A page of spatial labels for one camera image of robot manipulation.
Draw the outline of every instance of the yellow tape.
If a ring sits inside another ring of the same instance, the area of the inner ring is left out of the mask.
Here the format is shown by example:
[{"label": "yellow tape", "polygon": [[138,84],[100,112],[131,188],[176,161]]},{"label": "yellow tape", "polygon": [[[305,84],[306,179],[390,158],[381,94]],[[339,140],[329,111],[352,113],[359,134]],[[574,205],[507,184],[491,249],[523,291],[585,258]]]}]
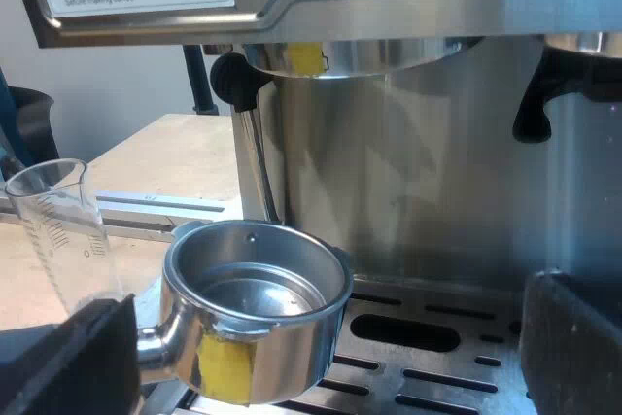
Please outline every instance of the yellow tape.
[{"label": "yellow tape", "polygon": [[288,44],[288,55],[297,75],[315,76],[325,72],[322,43]]},{"label": "yellow tape", "polygon": [[232,342],[205,334],[196,354],[201,393],[207,398],[238,405],[251,402],[255,343]]}]

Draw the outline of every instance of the black handle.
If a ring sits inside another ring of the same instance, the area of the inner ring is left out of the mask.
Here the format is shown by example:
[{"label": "black handle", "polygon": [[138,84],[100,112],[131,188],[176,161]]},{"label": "black handle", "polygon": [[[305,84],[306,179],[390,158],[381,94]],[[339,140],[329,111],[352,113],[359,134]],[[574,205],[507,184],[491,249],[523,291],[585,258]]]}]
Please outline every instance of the black handle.
[{"label": "black handle", "polygon": [[622,60],[544,48],[514,121],[514,138],[522,143],[550,139],[551,122],[544,108],[552,99],[573,92],[594,102],[622,100]]},{"label": "black handle", "polygon": [[240,113],[257,107],[257,93],[272,76],[253,68],[244,55],[231,52],[214,62],[210,81],[216,95]]}]

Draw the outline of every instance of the espresso machine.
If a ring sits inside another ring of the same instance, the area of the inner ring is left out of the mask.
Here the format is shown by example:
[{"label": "espresso machine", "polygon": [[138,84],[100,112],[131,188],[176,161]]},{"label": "espresso machine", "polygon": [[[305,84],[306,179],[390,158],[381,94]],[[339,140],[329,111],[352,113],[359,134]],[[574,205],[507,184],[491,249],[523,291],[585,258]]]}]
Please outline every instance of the espresso machine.
[{"label": "espresso machine", "polygon": [[23,2],[42,48],[219,55],[245,218],[355,273],[317,387],[236,408],[163,383],[143,413],[619,413],[616,0]]}]

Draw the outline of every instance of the black steam knob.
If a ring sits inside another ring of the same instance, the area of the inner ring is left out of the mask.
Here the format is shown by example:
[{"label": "black steam knob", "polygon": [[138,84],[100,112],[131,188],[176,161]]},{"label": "black steam knob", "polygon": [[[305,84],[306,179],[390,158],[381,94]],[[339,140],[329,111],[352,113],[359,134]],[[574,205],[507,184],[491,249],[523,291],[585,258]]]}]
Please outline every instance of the black steam knob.
[{"label": "black steam knob", "polygon": [[214,62],[210,81],[216,95],[240,113],[257,107],[257,93],[272,76],[253,68],[244,55],[231,52]]}]

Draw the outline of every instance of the metal rail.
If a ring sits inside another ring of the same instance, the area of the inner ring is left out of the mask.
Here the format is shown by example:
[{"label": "metal rail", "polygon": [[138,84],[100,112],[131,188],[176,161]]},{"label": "metal rail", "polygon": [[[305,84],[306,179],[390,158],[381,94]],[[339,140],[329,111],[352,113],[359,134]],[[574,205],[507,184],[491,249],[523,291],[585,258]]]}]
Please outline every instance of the metal rail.
[{"label": "metal rail", "polygon": [[[171,242],[171,231],[189,221],[212,223],[242,218],[240,198],[214,201],[100,190],[97,201],[109,235],[157,242]],[[0,191],[0,223],[18,222],[11,201]]]}]

